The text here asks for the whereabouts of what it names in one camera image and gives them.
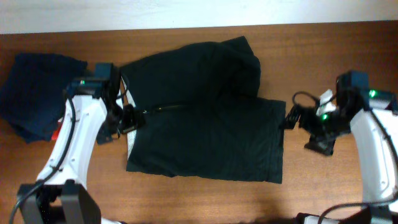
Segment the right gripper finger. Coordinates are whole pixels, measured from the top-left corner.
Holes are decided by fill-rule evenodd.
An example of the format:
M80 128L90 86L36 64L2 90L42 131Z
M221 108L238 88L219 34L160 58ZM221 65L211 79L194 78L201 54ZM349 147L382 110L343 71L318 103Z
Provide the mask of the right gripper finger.
M302 107L299 105L293 105L287 116L285 117L281 128L282 129L294 129L296 123L302 114Z
M324 156L332 156L335 142L336 139L318 139L316 136L311 135L308 143L304 145L304 148Z

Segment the black shorts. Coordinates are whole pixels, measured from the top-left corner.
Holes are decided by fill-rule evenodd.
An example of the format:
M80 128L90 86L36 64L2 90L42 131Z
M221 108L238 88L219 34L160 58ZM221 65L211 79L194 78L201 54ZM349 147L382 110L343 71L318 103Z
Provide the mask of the black shorts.
M144 120L127 171L282 182L286 104L259 97L261 64L245 37L186 45L121 72Z

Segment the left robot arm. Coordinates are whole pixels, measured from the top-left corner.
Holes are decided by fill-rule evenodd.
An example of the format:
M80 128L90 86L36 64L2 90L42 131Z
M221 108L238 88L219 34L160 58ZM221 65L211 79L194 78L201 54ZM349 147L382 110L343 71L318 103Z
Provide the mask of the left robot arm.
M112 142L144 124L142 111L124 105L127 78L112 63L98 63L92 75L78 77L64 91L65 112L52 153L33 184L22 184L9 217L25 223L107 224L87 191L95 144Z

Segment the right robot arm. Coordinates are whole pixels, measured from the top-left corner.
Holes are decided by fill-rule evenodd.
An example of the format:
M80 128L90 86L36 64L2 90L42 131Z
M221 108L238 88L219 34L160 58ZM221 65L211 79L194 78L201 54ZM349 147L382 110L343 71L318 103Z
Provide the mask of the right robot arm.
M313 107L294 103L284 129L298 126L310 134L305 148L324 156L334 152L336 139L354 136L363 181L363 199L342 203L321 215L299 213L296 223L397 223L397 98L393 92L370 88L368 75L348 71L336 79L336 91L312 96ZM328 218L337 209L359 207L341 220Z

